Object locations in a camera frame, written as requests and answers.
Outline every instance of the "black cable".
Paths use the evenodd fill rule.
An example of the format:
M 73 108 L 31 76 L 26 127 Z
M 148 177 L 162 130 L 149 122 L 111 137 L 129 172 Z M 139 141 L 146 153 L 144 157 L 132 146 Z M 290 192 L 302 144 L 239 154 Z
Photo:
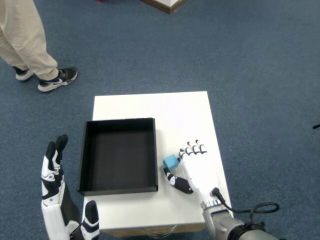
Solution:
M 220 190 L 219 188 L 215 187 L 211 194 L 213 196 L 216 196 L 220 202 L 227 208 L 229 209 L 230 211 L 234 212 L 234 213 L 237 213 L 237 214 L 244 214 L 244 213 L 250 213 L 250 223 L 253 225 L 254 224 L 254 214 L 270 214 L 270 213 L 274 213 L 276 211 L 279 210 L 280 206 L 278 203 L 275 203 L 275 202 L 263 202 L 263 203 L 260 203 L 258 205 L 256 205 L 254 208 L 252 209 L 243 209 L 243 210 L 236 210 L 232 207 L 229 207 L 227 204 L 226 204 L 226 200 L 224 199 L 224 197 L 222 196 L 222 194 L 220 193 Z M 267 209 L 267 210 L 258 210 L 259 208 L 262 208 L 262 207 L 267 207 L 267 206 L 275 206 L 275 208 L 272 208 L 272 209 Z

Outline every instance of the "white tabletop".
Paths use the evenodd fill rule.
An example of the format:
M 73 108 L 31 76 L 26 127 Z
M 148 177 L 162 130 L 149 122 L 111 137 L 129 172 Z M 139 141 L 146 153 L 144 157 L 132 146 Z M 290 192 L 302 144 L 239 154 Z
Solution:
M 94 121 L 134 118 L 155 118 L 158 192 L 86 196 L 84 205 L 97 203 L 101 230 L 204 223 L 196 194 L 176 190 L 163 172 L 163 159 L 196 139 L 210 152 L 220 191 L 231 205 L 206 91 L 95 97 Z M 183 177 L 180 166 L 175 173 Z

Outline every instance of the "sneaker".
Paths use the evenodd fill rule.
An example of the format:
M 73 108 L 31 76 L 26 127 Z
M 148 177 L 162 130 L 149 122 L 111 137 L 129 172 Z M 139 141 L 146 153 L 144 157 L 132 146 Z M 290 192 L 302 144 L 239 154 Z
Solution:
M 38 89 L 41 92 L 50 92 L 58 87 L 67 86 L 72 83 L 77 76 L 78 71 L 74 67 L 59 69 L 59 74 L 56 78 L 49 81 L 39 80 Z
M 26 81 L 28 80 L 34 73 L 32 71 L 30 71 L 29 69 L 27 70 L 21 70 L 20 68 L 17 68 L 16 66 L 13 67 L 13 69 L 16 72 L 15 78 L 18 81 Z

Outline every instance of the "person's leg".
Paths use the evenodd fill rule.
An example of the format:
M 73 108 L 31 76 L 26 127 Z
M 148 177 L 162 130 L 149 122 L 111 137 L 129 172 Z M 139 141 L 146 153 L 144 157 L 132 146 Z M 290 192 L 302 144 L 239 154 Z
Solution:
M 27 67 L 42 80 L 58 76 L 47 53 L 46 36 L 33 0 L 0 0 L 0 28 Z
M 27 70 L 28 67 L 21 57 L 16 53 L 14 48 L 10 45 L 0 28 L 0 56 L 3 60 L 12 67 L 17 67 L 22 71 Z
M 21 57 L 16 53 L 14 48 L 7 41 L 4 33 L 0 28 L 0 56 L 3 58 L 5 62 L 11 65 L 15 71 L 15 78 L 19 81 L 28 80 L 33 73 L 28 69 L 25 62 L 21 59 Z

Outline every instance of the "small blue block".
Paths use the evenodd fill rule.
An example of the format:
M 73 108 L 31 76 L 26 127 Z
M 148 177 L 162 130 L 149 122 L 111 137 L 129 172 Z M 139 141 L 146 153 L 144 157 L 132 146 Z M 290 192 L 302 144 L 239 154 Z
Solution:
M 165 159 L 163 159 L 163 165 L 169 170 L 176 168 L 178 164 L 179 161 L 174 154 L 167 156 Z

